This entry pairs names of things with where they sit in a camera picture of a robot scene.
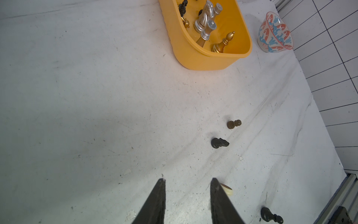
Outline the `gold bishop chess piece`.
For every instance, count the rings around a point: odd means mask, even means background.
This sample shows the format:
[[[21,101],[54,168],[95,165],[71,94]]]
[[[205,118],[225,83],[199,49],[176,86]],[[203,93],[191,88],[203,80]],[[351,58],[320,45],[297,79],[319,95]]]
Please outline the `gold bishop chess piece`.
[[[212,52],[216,52],[216,53],[223,53],[224,52],[224,48],[229,44],[230,41],[233,40],[235,35],[235,32],[230,32],[226,35],[225,38],[222,39],[222,41],[220,43],[216,43],[212,46],[211,51]]]

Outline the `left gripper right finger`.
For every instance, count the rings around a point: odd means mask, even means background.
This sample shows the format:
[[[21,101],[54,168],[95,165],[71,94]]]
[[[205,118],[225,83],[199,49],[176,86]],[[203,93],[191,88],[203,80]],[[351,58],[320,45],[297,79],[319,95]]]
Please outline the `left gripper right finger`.
[[[210,202],[213,224],[244,224],[217,178],[210,184]]]

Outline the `brown pawn chess piece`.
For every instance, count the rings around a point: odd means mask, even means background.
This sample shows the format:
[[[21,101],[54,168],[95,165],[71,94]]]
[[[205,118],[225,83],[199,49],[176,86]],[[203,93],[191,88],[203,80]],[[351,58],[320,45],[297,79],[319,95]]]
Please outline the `brown pawn chess piece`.
[[[239,119],[235,121],[230,120],[227,122],[228,129],[234,129],[235,127],[239,127],[241,125],[242,125],[242,121]]]

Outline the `silver knight chess piece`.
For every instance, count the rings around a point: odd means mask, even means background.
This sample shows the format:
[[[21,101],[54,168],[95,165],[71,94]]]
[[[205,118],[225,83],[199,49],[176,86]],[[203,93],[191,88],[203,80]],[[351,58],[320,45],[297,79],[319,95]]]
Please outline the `silver knight chess piece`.
[[[201,33],[205,30],[207,23],[212,19],[214,14],[213,3],[211,1],[206,1],[204,8],[202,9],[201,14],[194,23],[194,28],[196,32]]]

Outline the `gold pawn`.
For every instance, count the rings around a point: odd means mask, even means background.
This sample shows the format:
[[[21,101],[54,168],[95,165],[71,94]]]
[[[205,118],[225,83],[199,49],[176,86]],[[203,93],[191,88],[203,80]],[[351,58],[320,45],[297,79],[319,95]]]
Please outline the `gold pawn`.
[[[183,22],[183,25],[185,28],[189,28],[190,27],[190,22],[189,20],[187,20],[186,18],[181,18],[182,19],[182,22]]]

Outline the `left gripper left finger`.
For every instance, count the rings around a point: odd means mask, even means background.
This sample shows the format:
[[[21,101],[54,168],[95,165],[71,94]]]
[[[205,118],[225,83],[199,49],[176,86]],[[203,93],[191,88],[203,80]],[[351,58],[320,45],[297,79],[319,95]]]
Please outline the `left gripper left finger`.
[[[142,206],[133,224],[163,224],[166,210],[166,181],[160,178]]]

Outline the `silver gold queen chess piece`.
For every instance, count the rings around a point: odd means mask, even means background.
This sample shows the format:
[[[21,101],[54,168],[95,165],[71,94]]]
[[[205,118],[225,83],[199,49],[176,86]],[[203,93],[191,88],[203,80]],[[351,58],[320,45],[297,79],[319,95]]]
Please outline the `silver gold queen chess piece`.
[[[207,26],[206,28],[201,32],[200,34],[200,38],[197,40],[197,44],[200,47],[204,47],[206,41],[208,41],[210,39],[210,35],[212,33],[212,31],[216,30],[217,25],[213,20],[209,20],[207,22]]]

